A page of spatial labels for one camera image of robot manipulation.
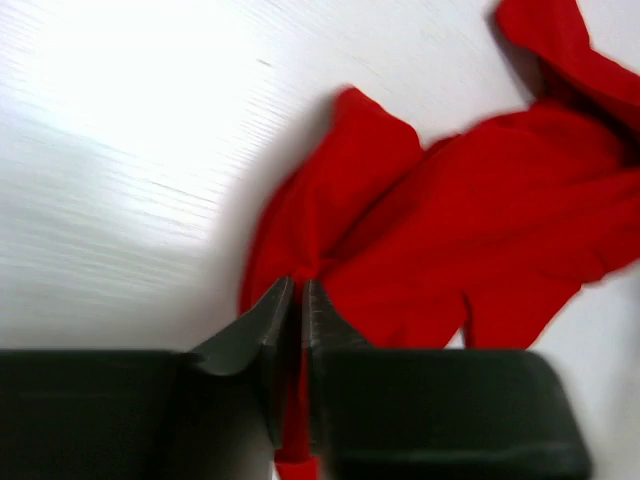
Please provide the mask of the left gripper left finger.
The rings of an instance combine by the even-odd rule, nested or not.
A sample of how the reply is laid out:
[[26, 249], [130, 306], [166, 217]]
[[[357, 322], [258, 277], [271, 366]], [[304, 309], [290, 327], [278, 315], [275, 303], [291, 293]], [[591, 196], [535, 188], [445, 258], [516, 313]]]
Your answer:
[[282, 446], [293, 366], [294, 293], [293, 279], [279, 278], [247, 312], [192, 350], [195, 368], [205, 375], [248, 379], [277, 449]]

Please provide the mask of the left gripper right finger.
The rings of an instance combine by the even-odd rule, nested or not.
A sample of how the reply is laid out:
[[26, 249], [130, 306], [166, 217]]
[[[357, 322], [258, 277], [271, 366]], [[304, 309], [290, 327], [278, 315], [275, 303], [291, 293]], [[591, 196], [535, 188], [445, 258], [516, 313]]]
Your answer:
[[318, 280], [309, 280], [302, 295], [302, 349], [306, 361], [310, 450], [319, 454], [323, 442], [324, 407], [321, 377], [324, 357], [333, 350], [372, 349], [335, 309]]

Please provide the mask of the red t shirt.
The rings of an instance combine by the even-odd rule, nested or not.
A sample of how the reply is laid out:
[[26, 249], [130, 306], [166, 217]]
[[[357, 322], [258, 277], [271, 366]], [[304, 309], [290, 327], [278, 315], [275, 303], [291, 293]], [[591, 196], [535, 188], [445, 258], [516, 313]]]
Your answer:
[[309, 280], [372, 349], [323, 360], [310, 450], [294, 354], [282, 479], [587, 479], [589, 452], [531, 345], [585, 285], [639, 259], [639, 78], [592, 46], [574, 1], [503, 1], [540, 63], [525, 110], [423, 147], [356, 88], [266, 207], [240, 306]]

